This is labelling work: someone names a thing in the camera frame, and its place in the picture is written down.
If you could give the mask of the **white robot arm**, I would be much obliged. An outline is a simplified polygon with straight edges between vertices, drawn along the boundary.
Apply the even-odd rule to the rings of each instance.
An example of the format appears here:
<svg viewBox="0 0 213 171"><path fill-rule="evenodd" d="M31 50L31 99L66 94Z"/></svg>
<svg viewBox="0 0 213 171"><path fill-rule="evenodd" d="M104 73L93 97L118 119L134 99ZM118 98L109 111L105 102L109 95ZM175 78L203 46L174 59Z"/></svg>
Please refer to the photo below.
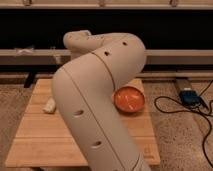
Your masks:
<svg viewBox="0 0 213 171"><path fill-rule="evenodd" d="M92 171L151 171L113 105L112 94L146 63L145 46L130 33L68 32L74 58L53 76L52 94Z"/></svg>

